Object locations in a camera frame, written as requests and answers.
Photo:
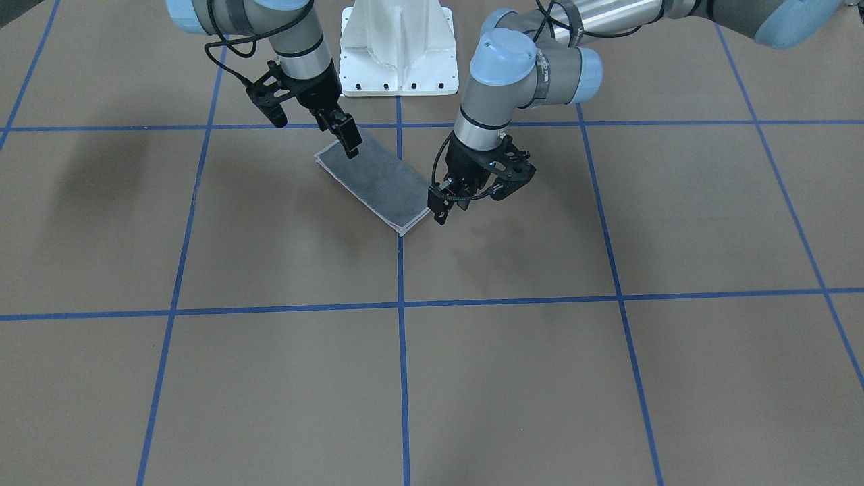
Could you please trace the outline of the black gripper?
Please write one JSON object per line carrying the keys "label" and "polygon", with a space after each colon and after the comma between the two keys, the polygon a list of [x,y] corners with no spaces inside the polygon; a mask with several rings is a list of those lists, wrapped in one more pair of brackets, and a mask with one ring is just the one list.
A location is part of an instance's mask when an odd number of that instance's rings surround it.
{"label": "black gripper", "polygon": [[493,162],[496,151],[496,148],[486,151],[475,150],[460,141],[454,132],[450,132],[448,142],[445,152],[445,165],[447,165],[445,180],[450,183],[445,188],[445,194],[438,186],[430,186],[428,189],[428,208],[434,215],[434,221],[439,225],[446,224],[454,205],[454,202],[448,200],[449,196],[458,199],[456,204],[463,211],[469,208],[472,197],[491,196],[491,192],[487,189],[491,175],[489,163]]}
{"label": "black gripper", "polygon": [[347,113],[334,113],[333,120],[333,110],[340,107],[338,101],[342,95],[342,84],[334,62],[330,62],[311,79],[292,77],[291,92],[304,108],[315,113],[316,123],[322,132],[327,130],[336,135],[349,159],[358,156],[363,138],[354,117]]}

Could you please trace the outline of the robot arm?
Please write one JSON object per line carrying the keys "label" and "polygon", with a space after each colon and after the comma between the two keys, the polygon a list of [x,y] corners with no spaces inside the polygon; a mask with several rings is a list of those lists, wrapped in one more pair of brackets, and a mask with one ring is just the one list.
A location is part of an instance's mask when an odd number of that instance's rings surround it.
{"label": "robot arm", "polygon": [[437,1],[358,1],[342,14],[340,57],[333,58],[312,1],[167,1],[181,30],[215,36],[205,45],[250,58],[268,41],[275,58],[250,80],[234,73],[253,105],[278,128],[294,99],[336,141],[316,162],[404,235],[428,215],[428,182],[358,128],[343,95],[452,95],[459,87],[451,13]]}
{"label": "robot arm", "polygon": [[820,30],[839,1],[538,1],[498,9],[479,31],[454,130],[440,148],[447,172],[434,202],[502,200],[536,169],[505,135],[518,109],[589,101],[603,64],[587,43],[632,36],[664,18],[704,18],[760,45],[787,49]]}

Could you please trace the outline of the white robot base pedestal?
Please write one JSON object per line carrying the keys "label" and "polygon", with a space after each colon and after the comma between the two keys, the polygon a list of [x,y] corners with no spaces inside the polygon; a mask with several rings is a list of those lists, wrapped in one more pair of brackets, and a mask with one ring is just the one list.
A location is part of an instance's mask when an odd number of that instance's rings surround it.
{"label": "white robot base pedestal", "polygon": [[339,78],[347,97],[455,95],[454,15],[438,1],[356,1],[340,15]]}

